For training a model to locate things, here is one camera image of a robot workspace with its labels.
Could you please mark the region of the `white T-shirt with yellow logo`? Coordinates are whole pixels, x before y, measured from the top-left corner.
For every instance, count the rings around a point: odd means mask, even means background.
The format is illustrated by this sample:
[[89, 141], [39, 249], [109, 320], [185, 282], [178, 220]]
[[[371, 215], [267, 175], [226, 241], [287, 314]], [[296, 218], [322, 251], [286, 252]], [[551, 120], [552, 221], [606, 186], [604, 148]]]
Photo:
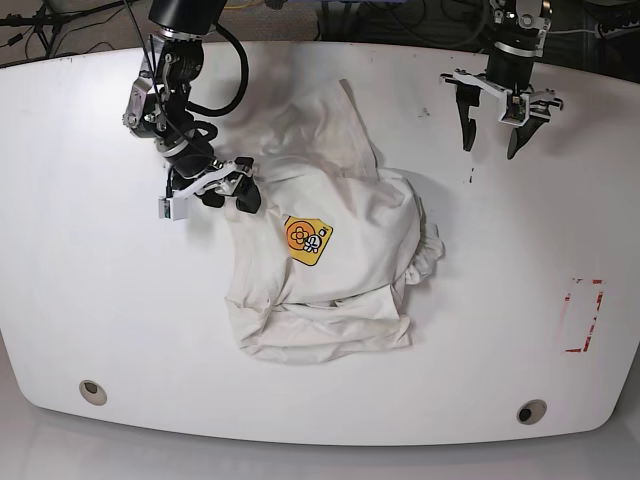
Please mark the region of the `white T-shirt with yellow logo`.
[[405, 290], [434, 273], [444, 246], [409, 181], [378, 167], [348, 84], [294, 100], [252, 141], [261, 206], [225, 210], [239, 349], [308, 365], [408, 347]]

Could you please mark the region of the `black tripod stand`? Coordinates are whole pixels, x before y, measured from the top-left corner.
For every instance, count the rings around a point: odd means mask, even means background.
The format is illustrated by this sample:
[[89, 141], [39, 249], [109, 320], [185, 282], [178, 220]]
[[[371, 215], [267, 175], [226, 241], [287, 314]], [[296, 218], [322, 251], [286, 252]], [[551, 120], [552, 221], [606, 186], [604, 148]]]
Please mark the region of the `black tripod stand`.
[[105, 25], [126, 6], [136, 4], [139, 1], [111, 1], [79, 10], [62, 11], [52, 1], [42, 1], [31, 16], [9, 13], [1, 19], [2, 28], [19, 30], [1, 41], [1, 49], [22, 44], [25, 60], [47, 60], [59, 52], [63, 40], [71, 33]]

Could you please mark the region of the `red tape rectangle marking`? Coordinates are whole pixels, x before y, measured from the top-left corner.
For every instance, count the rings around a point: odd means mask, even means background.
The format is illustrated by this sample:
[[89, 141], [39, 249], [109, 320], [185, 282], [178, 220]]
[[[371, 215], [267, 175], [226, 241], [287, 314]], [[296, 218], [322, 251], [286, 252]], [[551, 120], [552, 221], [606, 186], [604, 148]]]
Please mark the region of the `red tape rectangle marking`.
[[601, 279], [572, 278], [560, 319], [559, 347], [563, 353], [588, 351], [604, 296]]

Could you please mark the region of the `white power strip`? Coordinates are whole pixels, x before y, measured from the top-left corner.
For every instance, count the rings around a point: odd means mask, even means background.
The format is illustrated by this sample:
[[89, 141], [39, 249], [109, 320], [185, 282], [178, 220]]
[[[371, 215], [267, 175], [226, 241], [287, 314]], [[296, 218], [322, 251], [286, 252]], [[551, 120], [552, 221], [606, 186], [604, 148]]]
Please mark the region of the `white power strip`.
[[636, 12], [623, 13], [607, 18], [598, 23], [596, 37], [610, 40], [631, 33], [639, 32], [639, 14]]

